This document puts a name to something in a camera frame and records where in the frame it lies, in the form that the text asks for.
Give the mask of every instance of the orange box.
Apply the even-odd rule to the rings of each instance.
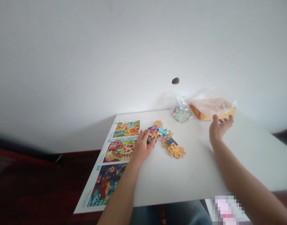
[[[206,116],[204,113],[200,112],[194,105],[190,105],[190,108],[193,110],[193,113],[199,120],[212,120],[212,117]],[[219,119],[229,118],[229,115],[235,116],[236,108],[233,108],[230,112],[223,114]]]

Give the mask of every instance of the hole in wall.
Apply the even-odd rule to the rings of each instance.
[[[179,82],[180,82],[180,79],[178,77],[172,80],[172,84],[178,84]]]

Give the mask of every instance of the forearm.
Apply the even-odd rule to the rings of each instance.
[[[255,224],[287,224],[287,209],[234,156],[223,141],[211,142],[225,182]]]
[[[140,164],[132,160],[127,164],[98,224],[129,224],[134,202],[134,191]]]

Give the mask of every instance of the leg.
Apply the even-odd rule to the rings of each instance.
[[[212,221],[199,200],[165,205],[167,225],[204,225]]]
[[[134,207],[130,225],[162,225],[161,218],[154,206]]]

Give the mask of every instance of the plastic bag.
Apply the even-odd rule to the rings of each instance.
[[[221,90],[200,92],[191,98],[189,103],[208,117],[212,117],[214,114],[220,117],[237,106],[236,101]]]
[[[193,118],[193,111],[188,103],[184,100],[182,93],[176,94],[171,106],[171,116],[175,122],[183,123],[186,120]]]

